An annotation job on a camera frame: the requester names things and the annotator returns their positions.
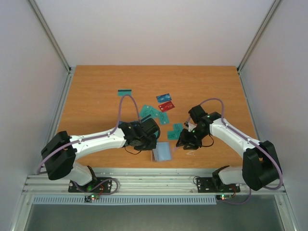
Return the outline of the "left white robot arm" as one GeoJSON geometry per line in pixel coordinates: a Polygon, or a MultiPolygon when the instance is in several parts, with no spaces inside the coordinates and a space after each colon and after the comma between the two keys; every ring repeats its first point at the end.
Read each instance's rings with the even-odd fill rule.
{"type": "Polygon", "coordinates": [[[110,130],[88,135],[70,136],[61,131],[42,149],[42,162],[49,180],[69,179],[91,192],[97,186],[96,176],[91,167],[79,164],[78,159],[128,146],[136,151],[150,151],[156,148],[159,136],[160,128],[152,118],[122,122],[110,130]]]}

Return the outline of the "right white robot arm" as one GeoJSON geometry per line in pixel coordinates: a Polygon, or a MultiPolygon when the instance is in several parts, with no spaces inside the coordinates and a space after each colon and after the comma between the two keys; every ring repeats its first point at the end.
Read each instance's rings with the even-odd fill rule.
{"type": "Polygon", "coordinates": [[[241,167],[224,166],[212,173],[212,184],[217,191],[222,191],[230,184],[245,184],[258,191],[269,188],[269,184],[279,181],[274,190],[282,184],[282,170],[274,144],[253,139],[232,126],[218,112],[208,114],[200,105],[189,111],[193,123],[186,122],[176,143],[184,150],[197,150],[204,145],[206,136],[214,136],[231,147],[241,158],[241,167]]]}

